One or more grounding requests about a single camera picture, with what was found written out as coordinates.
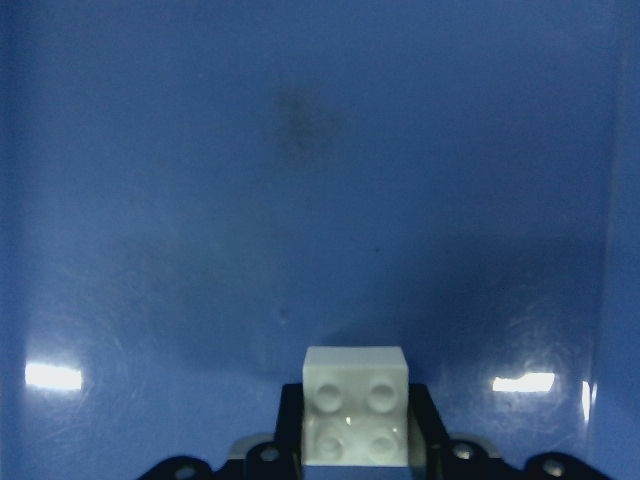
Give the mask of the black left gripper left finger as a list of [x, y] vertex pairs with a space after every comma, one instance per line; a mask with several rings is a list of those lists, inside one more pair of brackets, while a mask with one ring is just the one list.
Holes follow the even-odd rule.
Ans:
[[278, 450], [278, 464], [282, 479], [303, 479], [302, 440], [304, 420], [304, 392], [301, 383], [285, 384], [281, 390], [274, 433]]

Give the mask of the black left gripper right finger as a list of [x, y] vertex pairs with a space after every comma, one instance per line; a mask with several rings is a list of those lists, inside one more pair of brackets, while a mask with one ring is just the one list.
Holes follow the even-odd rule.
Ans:
[[409, 385], [408, 465], [413, 479], [443, 479], [449, 436], [426, 385]]

